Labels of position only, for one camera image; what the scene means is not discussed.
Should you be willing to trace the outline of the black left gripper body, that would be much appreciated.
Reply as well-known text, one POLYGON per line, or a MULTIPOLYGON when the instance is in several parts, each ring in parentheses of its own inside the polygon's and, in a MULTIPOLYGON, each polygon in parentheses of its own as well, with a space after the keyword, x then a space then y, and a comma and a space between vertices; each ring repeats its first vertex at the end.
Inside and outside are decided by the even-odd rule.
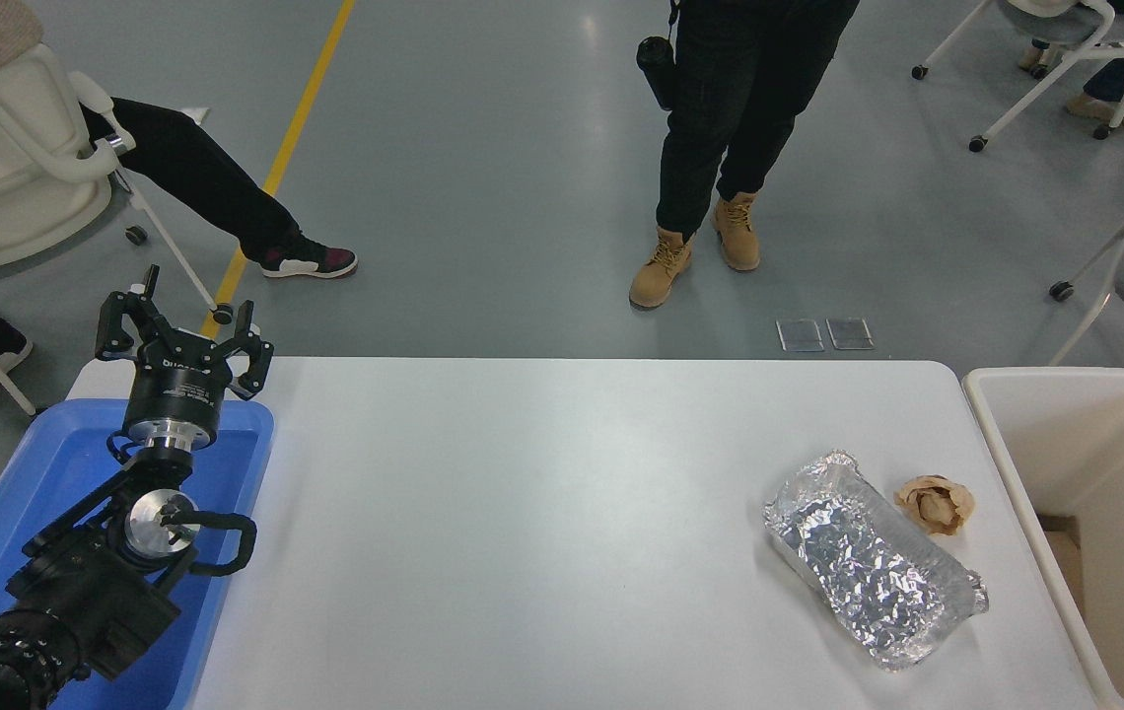
POLYGON ((144 338, 124 415, 126 430, 164 419, 216 430, 232 368, 211 354, 214 347, 215 342, 179 330, 169 340, 158 333, 144 338))

